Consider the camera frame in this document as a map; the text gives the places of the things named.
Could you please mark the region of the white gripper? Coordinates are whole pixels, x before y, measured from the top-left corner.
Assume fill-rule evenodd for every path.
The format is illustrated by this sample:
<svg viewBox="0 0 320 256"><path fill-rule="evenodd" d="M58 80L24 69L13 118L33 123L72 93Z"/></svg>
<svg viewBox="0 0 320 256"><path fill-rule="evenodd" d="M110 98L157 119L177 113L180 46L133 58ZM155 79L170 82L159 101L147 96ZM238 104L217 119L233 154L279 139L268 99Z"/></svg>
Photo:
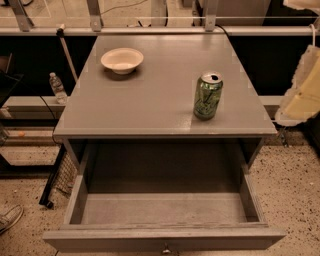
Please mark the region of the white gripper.
<svg viewBox="0 0 320 256"><path fill-rule="evenodd" d="M275 121L282 126L306 122L320 111L320 48L309 45L301 56L292 86L283 96Z"/></svg>

